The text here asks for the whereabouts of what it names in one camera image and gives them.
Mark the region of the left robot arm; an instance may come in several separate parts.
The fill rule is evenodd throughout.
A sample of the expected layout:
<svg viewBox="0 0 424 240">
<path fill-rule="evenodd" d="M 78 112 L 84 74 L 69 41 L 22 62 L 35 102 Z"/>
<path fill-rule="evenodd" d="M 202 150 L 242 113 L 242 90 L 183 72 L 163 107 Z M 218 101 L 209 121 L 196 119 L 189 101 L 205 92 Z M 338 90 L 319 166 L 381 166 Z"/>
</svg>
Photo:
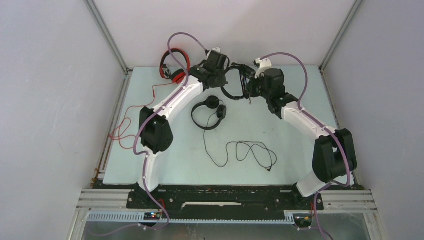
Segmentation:
<svg viewBox="0 0 424 240">
<path fill-rule="evenodd" d="M 138 201 L 145 208 L 153 208 L 158 202 L 154 192 L 159 186 L 159 179 L 154 172 L 158 169 L 156 158 L 172 144 L 174 135 L 171 124 L 178 114 L 197 96 L 206 90 L 220 88 L 228 84 L 225 62 L 227 55 L 220 48 L 210 50 L 202 65 L 194 65 L 186 74 L 186 79 L 164 100 L 153 108 L 144 107 L 140 111 L 139 130 L 133 142 L 133 153 L 144 155 L 139 186 L 143 189 Z"/>
</svg>

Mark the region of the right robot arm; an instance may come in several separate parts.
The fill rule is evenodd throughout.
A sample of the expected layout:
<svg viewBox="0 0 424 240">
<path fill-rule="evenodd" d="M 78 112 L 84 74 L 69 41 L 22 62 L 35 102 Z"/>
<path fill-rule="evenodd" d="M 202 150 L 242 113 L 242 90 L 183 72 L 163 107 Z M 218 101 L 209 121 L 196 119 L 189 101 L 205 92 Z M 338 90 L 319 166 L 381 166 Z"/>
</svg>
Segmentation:
<svg viewBox="0 0 424 240">
<path fill-rule="evenodd" d="M 307 112 L 292 94 L 286 92 L 282 70 L 270 68 L 249 76 L 245 87 L 251 98 L 265 99 L 268 110 L 291 124 L 314 142 L 312 170 L 294 185 L 291 204 L 304 209 L 315 194 L 338 177 L 351 176 L 358 166 L 352 133 L 335 129 Z"/>
</svg>

